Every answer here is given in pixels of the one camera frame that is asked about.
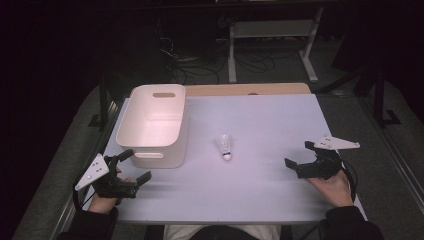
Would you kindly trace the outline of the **person's left hand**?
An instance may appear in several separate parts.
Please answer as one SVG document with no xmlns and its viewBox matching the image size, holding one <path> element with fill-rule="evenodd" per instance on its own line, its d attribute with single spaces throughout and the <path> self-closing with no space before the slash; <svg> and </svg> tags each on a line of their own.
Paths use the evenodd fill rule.
<svg viewBox="0 0 424 240">
<path fill-rule="evenodd" d="M 117 198 L 102 198 L 95 194 L 88 207 L 88 211 L 98 214 L 109 214 L 115 207 L 117 201 Z"/>
</svg>

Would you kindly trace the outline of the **white plastic storage bin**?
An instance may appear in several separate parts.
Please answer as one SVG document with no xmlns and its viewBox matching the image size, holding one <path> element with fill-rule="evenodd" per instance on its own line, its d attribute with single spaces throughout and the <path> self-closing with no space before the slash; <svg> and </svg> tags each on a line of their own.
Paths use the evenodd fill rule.
<svg viewBox="0 0 424 240">
<path fill-rule="evenodd" d="M 116 141 L 139 168 L 170 169 L 185 159 L 189 116 L 186 89 L 179 84 L 153 84 L 132 90 Z"/>
</svg>

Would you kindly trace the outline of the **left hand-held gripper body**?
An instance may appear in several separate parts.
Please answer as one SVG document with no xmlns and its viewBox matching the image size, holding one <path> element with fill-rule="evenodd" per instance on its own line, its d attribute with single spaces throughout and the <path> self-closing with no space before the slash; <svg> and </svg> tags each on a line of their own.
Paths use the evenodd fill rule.
<svg viewBox="0 0 424 240">
<path fill-rule="evenodd" d="M 117 177 L 117 156 L 98 153 L 78 178 L 74 190 L 79 191 L 91 185 L 102 198 L 135 198 L 139 186 L 136 182 L 125 182 Z"/>
</svg>

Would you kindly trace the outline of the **person's right hand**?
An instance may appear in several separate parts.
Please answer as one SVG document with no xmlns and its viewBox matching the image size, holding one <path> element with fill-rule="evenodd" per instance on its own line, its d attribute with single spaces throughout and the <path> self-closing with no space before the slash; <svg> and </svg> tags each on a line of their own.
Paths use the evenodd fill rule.
<svg viewBox="0 0 424 240">
<path fill-rule="evenodd" d="M 327 180 L 308 178 L 307 182 L 312 184 L 333 207 L 354 205 L 347 176 L 342 170 Z"/>
</svg>

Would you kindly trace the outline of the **white metal table frame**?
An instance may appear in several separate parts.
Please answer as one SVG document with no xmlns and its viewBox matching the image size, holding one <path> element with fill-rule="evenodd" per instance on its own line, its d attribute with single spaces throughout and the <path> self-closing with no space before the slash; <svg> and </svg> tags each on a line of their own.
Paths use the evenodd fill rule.
<svg viewBox="0 0 424 240">
<path fill-rule="evenodd" d="M 236 22 L 229 28 L 228 77 L 230 83 L 237 82 L 234 42 L 242 38 L 306 37 L 306 46 L 299 50 L 304 69 L 311 83 L 317 83 L 318 77 L 309 59 L 309 55 L 319 28 L 324 8 L 316 10 L 312 19 Z"/>
</svg>

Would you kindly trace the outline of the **person's torso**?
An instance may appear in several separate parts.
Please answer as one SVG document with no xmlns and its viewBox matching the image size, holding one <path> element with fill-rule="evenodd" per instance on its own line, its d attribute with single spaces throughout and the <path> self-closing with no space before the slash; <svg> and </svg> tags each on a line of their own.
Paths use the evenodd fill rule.
<svg viewBox="0 0 424 240">
<path fill-rule="evenodd" d="M 280 240 L 279 225 L 166 225 L 163 240 Z"/>
</svg>

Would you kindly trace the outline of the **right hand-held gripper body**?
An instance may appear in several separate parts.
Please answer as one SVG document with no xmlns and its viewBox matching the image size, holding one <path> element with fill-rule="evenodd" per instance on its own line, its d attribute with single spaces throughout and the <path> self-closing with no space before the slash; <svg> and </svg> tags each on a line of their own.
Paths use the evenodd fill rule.
<svg viewBox="0 0 424 240">
<path fill-rule="evenodd" d="M 324 136 L 315 143 L 316 160 L 312 163 L 298 164 L 295 171 L 299 178 L 324 178 L 329 179 L 342 169 L 342 159 L 339 150 L 357 149 L 359 142 L 352 142 L 333 136 Z"/>
</svg>

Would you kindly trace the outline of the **white feather shuttlecock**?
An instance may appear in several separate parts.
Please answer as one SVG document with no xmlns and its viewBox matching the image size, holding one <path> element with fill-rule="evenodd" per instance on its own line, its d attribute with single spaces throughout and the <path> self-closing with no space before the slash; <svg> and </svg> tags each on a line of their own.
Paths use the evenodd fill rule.
<svg viewBox="0 0 424 240">
<path fill-rule="evenodd" d="M 232 159 L 232 136 L 222 134 L 215 139 L 216 146 L 220 151 L 221 157 L 225 161 Z"/>
</svg>

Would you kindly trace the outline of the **black metal stand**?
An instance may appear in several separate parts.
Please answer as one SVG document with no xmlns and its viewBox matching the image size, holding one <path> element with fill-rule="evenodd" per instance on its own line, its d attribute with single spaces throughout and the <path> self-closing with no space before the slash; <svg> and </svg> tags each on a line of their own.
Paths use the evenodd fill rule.
<svg viewBox="0 0 424 240">
<path fill-rule="evenodd" d="M 354 93 L 357 96 L 365 97 L 371 89 L 374 89 L 372 115 L 378 125 L 385 128 L 387 125 L 400 124 L 400 119 L 395 112 L 384 108 L 384 71 L 379 66 L 366 65 L 359 71 L 359 80 L 354 88 Z"/>
<path fill-rule="evenodd" d="M 89 127 L 97 127 L 100 132 L 106 130 L 112 123 L 116 112 L 116 104 L 111 95 L 110 82 L 102 75 L 98 85 L 99 112 L 92 116 Z"/>
</svg>

